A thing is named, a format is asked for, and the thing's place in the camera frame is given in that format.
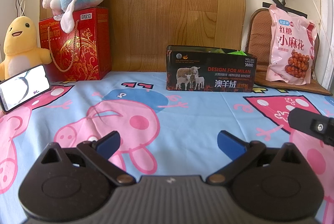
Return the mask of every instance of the phone screen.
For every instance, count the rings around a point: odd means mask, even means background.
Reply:
[[[22,72],[0,83],[0,100],[8,112],[50,88],[43,65]]]

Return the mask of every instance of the bed sheet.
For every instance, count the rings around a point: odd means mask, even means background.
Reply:
[[[226,130],[268,147],[294,142],[318,175],[325,200],[317,214],[334,219],[334,150],[287,123],[290,110],[334,116],[334,99],[255,86],[251,93],[167,91],[166,73],[110,72],[101,81],[55,83],[52,90],[0,118],[0,224],[25,215],[19,186],[48,142],[74,147],[112,130],[121,147],[110,161],[136,177],[206,178],[231,162],[217,145]]]

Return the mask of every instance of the lamb image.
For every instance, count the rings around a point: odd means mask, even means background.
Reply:
[[[176,79],[178,79],[180,77],[184,77],[184,75],[191,75],[191,78],[190,78],[190,87],[189,88],[193,88],[193,84],[195,82],[194,74],[198,74],[198,70],[200,68],[201,67],[180,68],[176,72]]]
[[[185,86],[184,90],[187,90],[187,86],[188,86],[188,84],[190,82],[191,75],[192,74],[190,74],[190,75],[185,74],[185,77],[179,77],[179,78],[177,78],[177,83],[176,83],[175,89],[179,88],[181,90],[181,84],[184,83],[184,86]]]
[[[198,90],[200,88],[204,88],[204,77],[199,77],[198,74],[194,74],[194,78],[196,82],[195,90],[196,90],[197,85],[198,85]]]

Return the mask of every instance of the brown seat cushion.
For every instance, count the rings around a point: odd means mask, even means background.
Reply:
[[[272,39],[271,25],[272,25],[272,20],[270,17],[270,13],[269,10],[266,8],[261,8],[255,11],[255,13],[250,19],[246,52],[251,53],[258,57],[255,84],[277,89],[307,91],[307,92],[331,96],[332,93],[323,88],[318,83],[318,81],[313,79],[312,77],[310,84],[302,86],[287,84],[282,81],[270,82],[266,80],[266,74],[270,59],[270,43]],[[311,68],[312,73],[314,71],[318,49],[319,49],[319,37],[317,37],[317,39],[315,40],[315,50],[314,50],[315,58]]]

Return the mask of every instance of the plush toy mouth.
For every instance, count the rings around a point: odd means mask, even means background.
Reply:
[[[17,37],[17,36],[20,35],[20,34],[22,34],[22,31],[12,33],[12,36],[13,36],[13,37]]]

